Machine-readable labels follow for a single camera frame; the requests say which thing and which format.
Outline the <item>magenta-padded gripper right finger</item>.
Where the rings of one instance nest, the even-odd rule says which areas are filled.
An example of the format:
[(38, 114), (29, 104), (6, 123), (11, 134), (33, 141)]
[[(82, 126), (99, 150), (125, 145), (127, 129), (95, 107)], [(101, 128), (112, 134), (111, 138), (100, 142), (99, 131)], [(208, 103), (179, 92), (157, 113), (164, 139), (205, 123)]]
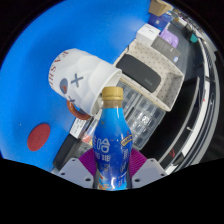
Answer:
[(135, 149), (131, 151), (128, 171), (129, 189), (141, 188), (167, 175), (156, 159), (147, 159)]

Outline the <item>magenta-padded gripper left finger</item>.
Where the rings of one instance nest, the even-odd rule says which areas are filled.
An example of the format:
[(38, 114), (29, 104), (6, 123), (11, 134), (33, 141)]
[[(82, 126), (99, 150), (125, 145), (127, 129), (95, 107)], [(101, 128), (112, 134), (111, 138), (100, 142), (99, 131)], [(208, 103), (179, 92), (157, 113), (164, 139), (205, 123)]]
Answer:
[(84, 188), (94, 188), (94, 178), (97, 166), (92, 149), (86, 151), (80, 158), (71, 158), (61, 168), (54, 168), (52, 173)]

